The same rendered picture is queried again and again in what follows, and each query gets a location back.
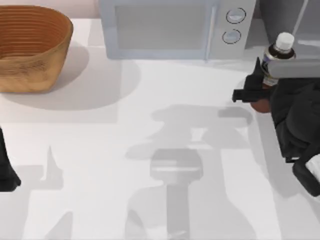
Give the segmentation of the brown bottle with white cap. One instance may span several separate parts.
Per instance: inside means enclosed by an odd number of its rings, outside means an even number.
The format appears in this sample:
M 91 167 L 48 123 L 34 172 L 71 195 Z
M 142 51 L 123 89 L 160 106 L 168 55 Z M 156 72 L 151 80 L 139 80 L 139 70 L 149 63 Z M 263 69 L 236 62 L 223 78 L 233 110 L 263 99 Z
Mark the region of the brown bottle with white cap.
M 270 62 L 275 60 L 290 60 L 296 58 L 293 44 L 295 37 L 288 32 L 281 32 L 274 43 L 268 46 L 262 57 L 260 64 L 262 72 L 264 74 L 262 88 L 269 89 L 278 83 L 278 79 L 270 75 L 268 65 Z

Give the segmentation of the round microwave knob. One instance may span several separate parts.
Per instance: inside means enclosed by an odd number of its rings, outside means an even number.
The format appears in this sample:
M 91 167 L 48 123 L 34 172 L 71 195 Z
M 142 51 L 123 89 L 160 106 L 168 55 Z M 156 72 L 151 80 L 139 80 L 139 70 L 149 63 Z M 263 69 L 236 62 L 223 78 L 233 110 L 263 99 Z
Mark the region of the round microwave knob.
M 226 20 L 228 23 L 234 25 L 234 24 L 239 24 L 243 22 L 246 16 L 247 16 L 246 11 L 243 8 L 238 7 L 238 8 L 231 9 L 226 13 Z
M 237 42 L 239 42 L 242 38 L 242 34 L 239 30 L 237 29 L 232 29 L 229 31 L 225 31 L 222 34 L 222 40 L 224 43 L 228 44 L 228 45 L 233 45 L 236 44 Z

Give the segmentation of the pale microwave oven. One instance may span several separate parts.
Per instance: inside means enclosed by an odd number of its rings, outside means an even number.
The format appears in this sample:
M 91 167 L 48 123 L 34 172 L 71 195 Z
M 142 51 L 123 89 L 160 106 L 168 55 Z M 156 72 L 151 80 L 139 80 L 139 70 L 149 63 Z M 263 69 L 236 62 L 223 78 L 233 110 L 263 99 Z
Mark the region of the pale microwave oven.
M 256 0 L 215 0 L 215 21 L 208 60 L 235 59 L 243 54 L 255 6 Z M 246 11 L 246 18 L 241 23 L 230 24 L 226 20 L 226 14 L 229 10 L 235 8 L 243 8 Z M 235 44 L 226 44 L 222 40 L 222 35 L 232 29 L 241 32 L 241 39 Z

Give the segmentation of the microwave oven door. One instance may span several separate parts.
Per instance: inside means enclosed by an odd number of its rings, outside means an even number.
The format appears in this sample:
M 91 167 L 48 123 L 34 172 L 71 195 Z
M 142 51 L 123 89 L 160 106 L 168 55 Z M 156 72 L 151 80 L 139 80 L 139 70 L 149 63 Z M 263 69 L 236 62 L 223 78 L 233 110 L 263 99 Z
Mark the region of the microwave oven door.
M 111 59 L 203 60 L 215 0 L 99 0 Z

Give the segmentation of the wooden basket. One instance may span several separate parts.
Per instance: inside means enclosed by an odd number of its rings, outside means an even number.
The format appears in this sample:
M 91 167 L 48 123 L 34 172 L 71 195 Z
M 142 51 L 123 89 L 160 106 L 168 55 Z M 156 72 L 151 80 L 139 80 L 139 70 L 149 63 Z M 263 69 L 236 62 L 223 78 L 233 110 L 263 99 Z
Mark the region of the wooden basket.
M 74 25 L 53 8 L 0 4 L 0 93 L 40 93 L 57 82 Z

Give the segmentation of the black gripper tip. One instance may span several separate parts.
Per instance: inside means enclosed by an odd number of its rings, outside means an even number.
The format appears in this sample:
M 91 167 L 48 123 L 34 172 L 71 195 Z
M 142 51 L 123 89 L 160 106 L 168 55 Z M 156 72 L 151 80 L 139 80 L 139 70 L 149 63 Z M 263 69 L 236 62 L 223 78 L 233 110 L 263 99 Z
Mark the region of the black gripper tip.
M 0 193 L 13 192 L 21 183 L 9 160 L 3 130 L 0 127 Z

